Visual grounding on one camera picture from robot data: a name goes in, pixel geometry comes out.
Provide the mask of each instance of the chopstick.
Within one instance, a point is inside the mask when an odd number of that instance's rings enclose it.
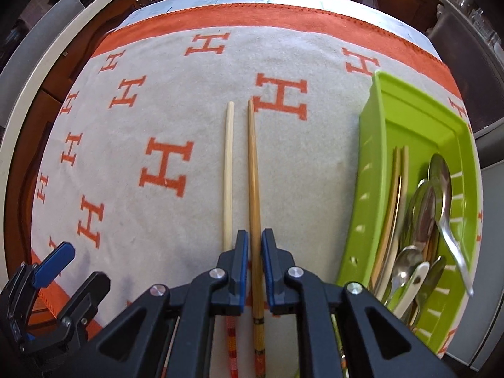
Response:
[[[381,301],[387,289],[387,285],[390,281],[390,276],[392,274],[392,269],[394,267],[394,262],[396,260],[397,252],[399,249],[399,235],[403,227],[404,214],[406,211],[406,194],[408,193],[408,177],[409,177],[409,151],[407,146],[403,146],[400,150],[401,158],[401,175],[399,177],[399,190],[398,190],[398,200],[396,201],[396,219],[395,225],[392,227],[393,231],[390,237],[392,237],[392,243],[390,244],[390,250],[387,251],[385,263],[383,264],[382,273],[380,274],[380,283],[376,290],[376,298]]]
[[[226,130],[224,140],[224,197],[222,218],[222,249],[233,248],[233,124],[234,102],[228,102],[226,113]],[[229,374],[238,378],[238,359],[236,353],[236,319],[226,317],[227,349],[229,357]]]
[[[387,251],[390,250],[390,244],[392,243],[392,227],[394,227],[397,218],[397,197],[398,192],[400,192],[400,169],[401,153],[396,147],[394,149],[392,159],[392,177],[389,190],[389,201],[385,212],[384,224],[381,229],[380,243],[376,252],[375,264],[371,272],[371,280],[369,281],[370,291],[372,291],[374,295],[377,293],[381,281],[380,277],[382,275],[384,260],[386,258]]]
[[[261,207],[259,202],[259,169],[255,141],[254,103],[252,100],[249,100],[249,216],[255,376],[256,378],[264,378],[266,376],[266,354],[264,348],[263,263],[261,260]]]
[[[223,250],[233,248],[233,124],[234,102],[229,102],[226,113],[224,144],[224,217]]]

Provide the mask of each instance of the white spoon handle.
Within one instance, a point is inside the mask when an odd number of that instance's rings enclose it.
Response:
[[[406,283],[404,292],[393,311],[393,314],[397,318],[401,318],[404,312],[408,309],[409,305],[413,302],[413,299],[417,295],[418,290],[420,290],[420,287],[429,272],[429,267],[430,264],[427,261],[424,261],[417,266],[411,275],[411,278]]]

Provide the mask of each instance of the cutlery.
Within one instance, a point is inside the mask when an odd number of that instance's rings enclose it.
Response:
[[[249,100],[249,218],[252,275],[252,318],[254,319],[255,376],[266,374],[264,347],[264,291],[261,259],[261,208],[259,199],[259,168],[255,139],[254,103]]]
[[[392,274],[392,269],[394,268],[394,262],[396,260],[397,251],[399,250],[399,235],[401,234],[401,229],[404,223],[404,214],[406,210],[406,193],[408,192],[408,170],[409,170],[409,154],[408,147],[403,146],[401,150],[401,177],[399,183],[399,193],[397,202],[397,218],[394,226],[394,231],[392,233],[392,242],[390,244],[390,249],[387,251],[387,257],[383,265],[382,273],[380,274],[380,283],[377,286],[376,298],[380,301],[385,295],[387,290],[387,285],[390,281],[390,276]]]
[[[385,300],[385,306],[390,302],[395,292],[408,282],[416,267],[422,261],[422,253],[416,247],[406,246],[401,250],[397,255],[394,268],[392,269],[392,278],[390,280],[391,288],[389,296]]]
[[[439,256],[437,260],[434,262],[432,267],[430,268],[425,280],[418,290],[418,294],[415,297],[416,305],[418,307],[418,311],[410,322],[411,327],[416,327],[420,317],[422,316],[422,312],[425,310],[425,304],[429,300],[430,295],[436,288],[439,283],[441,276],[443,275],[444,267],[446,266],[446,257]]]
[[[420,263],[404,286],[404,291],[399,299],[399,302],[395,308],[391,309],[392,313],[397,318],[401,318],[413,302],[418,290],[422,287],[422,283],[424,282],[427,273],[429,272],[429,267],[430,264],[427,261]]]
[[[401,232],[400,246],[425,249],[434,227],[435,194],[428,180],[422,180],[411,197]]]
[[[222,248],[224,251],[233,249],[233,126],[234,102],[228,102],[226,127],[224,132],[224,194],[222,217]],[[226,317],[226,335],[229,354],[229,372],[231,376],[238,375],[236,356],[236,319]]]
[[[452,179],[450,171],[444,158],[440,154],[434,154],[430,159],[429,164],[429,182],[434,187],[436,197],[435,220],[438,225],[439,232],[443,236],[451,255],[455,259],[455,263],[462,276],[462,281],[466,288],[467,294],[470,297],[474,295],[471,277],[467,268],[467,262],[460,249],[460,246],[455,240],[450,228],[450,207],[452,204]]]
[[[385,214],[385,221],[380,235],[380,243],[376,252],[375,264],[371,272],[371,279],[369,282],[370,291],[376,296],[377,289],[383,278],[384,261],[387,253],[390,252],[392,235],[397,219],[397,210],[400,192],[400,151],[396,147],[394,149],[394,156],[392,159],[392,182],[389,191],[389,202]]]

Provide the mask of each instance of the green cutlery tray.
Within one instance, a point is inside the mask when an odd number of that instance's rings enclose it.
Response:
[[[337,284],[367,286],[384,222],[394,147],[409,146],[407,202],[428,164],[440,153],[452,175],[450,225],[467,260],[476,265],[478,186],[471,132],[443,104],[385,72],[373,76],[370,97],[360,115],[359,165],[352,220]],[[447,258],[443,276],[417,325],[417,336],[435,353],[441,349],[465,294],[455,261],[441,238],[438,255]]]

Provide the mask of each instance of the silver spoon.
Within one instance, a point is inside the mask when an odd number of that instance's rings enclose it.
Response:
[[[416,267],[422,261],[422,253],[416,247],[406,246],[401,250],[401,252],[396,257],[396,261],[394,262],[394,268],[392,269],[392,278],[390,279],[390,293],[385,300],[385,306],[392,299],[395,292],[408,282]]]
[[[422,180],[411,197],[403,231],[401,248],[415,246],[425,249],[434,226],[435,194],[428,180]]]
[[[429,164],[429,182],[434,187],[436,196],[435,219],[439,232],[443,236],[462,276],[462,281],[470,297],[474,295],[467,262],[450,228],[450,207],[452,205],[452,179],[444,158],[440,154],[432,155]]]
[[[423,281],[423,284],[420,287],[420,290],[418,290],[418,294],[415,297],[418,311],[415,315],[415,318],[412,320],[412,322],[410,322],[411,327],[416,327],[418,320],[420,320],[422,312],[425,310],[425,304],[427,304],[427,300],[429,300],[430,295],[438,285],[439,280],[443,275],[445,266],[446,258],[444,256],[439,256],[427,273],[427,277],[425,277],[425,280]]]

